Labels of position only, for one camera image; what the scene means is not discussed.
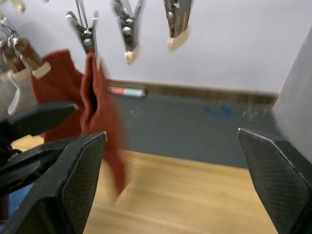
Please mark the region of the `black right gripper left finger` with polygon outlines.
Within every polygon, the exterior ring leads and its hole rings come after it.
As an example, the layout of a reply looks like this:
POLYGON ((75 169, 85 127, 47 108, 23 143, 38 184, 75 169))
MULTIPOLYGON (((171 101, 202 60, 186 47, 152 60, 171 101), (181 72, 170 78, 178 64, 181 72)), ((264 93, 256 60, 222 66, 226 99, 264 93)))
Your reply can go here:
POLYGON ((0 194, 31 185, 3 234, 81 234, 97 189, 106 133, 41 144, 9 159, 0 194))

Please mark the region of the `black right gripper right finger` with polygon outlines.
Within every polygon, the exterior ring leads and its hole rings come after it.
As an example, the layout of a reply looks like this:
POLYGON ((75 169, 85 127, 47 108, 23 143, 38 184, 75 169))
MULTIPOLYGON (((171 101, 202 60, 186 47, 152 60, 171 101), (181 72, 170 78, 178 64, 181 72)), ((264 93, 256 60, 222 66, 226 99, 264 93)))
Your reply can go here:
POLYGON ((312 165, 287 140, 238 129, 255 191, 280 234, 312 232, 312 165))

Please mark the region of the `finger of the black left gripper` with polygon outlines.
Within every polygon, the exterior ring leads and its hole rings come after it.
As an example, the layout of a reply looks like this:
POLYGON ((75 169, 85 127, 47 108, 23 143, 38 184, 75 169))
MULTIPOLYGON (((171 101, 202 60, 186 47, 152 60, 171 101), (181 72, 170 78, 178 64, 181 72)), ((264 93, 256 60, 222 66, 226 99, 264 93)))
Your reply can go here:
POLYGON ((1 167, 1 195, 29 184, 30 195, 81 195, 82 136, 41 144, 1 167))
POLYGON ((0 122, 0 142, 10 144, 24 136, 36 136, 63 123, 78 105, 72 102, 38 104, 0 122))

